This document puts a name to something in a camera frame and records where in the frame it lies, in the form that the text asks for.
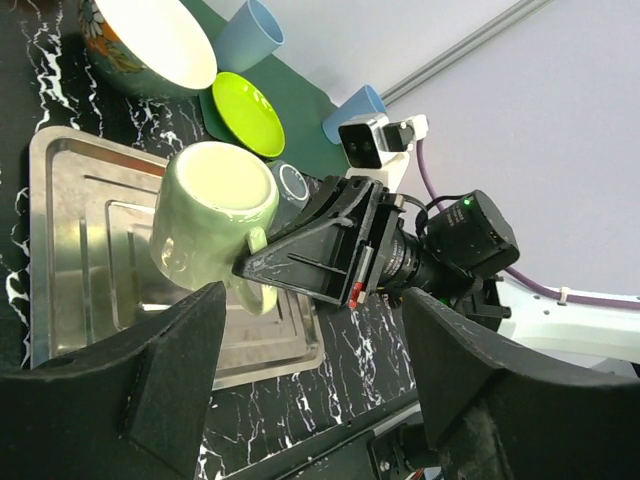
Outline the blue-grey mug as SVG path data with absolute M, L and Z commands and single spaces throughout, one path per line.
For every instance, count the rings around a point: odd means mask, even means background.
M 307 205 L 310 194 L 302 174 L 282 160 L 267 163 L 278 187 L 279 202 L 269 234 L 275 234 L 290 224 Z

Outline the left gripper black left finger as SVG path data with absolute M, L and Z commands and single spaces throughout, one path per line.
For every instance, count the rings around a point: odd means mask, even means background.
M 226 323 L 212 283 L 155 317 L 1 375 L 4 479 L 192 479 Z

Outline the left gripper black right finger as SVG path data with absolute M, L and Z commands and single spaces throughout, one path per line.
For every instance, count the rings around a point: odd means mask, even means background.
M 401 309 L 445 478 L 638 478 L 638 381 L 538 353 L 417 288 Z

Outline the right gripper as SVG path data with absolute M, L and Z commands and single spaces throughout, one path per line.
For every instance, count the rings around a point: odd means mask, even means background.
M 366 176 L 329 176 L 307 206 L 269 234 L 268 245 L 245 253 L 232 272 L 251 280 L 337 306 L 355 306 L 372 293 L 398 299 L 412 288 L 430 290 L 429 209 L 420 200 L 383 190 L 362 225 L 329 219 L 350 213 L 375 181 Z M 419 209 L 415 232 L 404 230 L 405 205 Z

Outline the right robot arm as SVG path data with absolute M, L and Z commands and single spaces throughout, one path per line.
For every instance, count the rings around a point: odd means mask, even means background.
M 328 177 L 263 248 L 249 247 L 234 275 L 356 308 L 370 294 L 395 300 L 415 287 L 497 329 L 509 317 L 498 274 L 520 257 L 511 226 L 482 191 L 449 197 L 435 216 L 419 200 L 370 177 Z

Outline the light green mug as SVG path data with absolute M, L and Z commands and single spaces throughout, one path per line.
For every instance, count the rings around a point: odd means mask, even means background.
M 267 245 L 279 202 L 275 179 L 253 153 L 228 143 L 203 141 L 167 164 L 155 204 L 149 249 L 159 271 L 178 286 L 197 290 L 221 282 L 253 315 L 270 312 L 277 290 L 232 272 L 243 253 Z

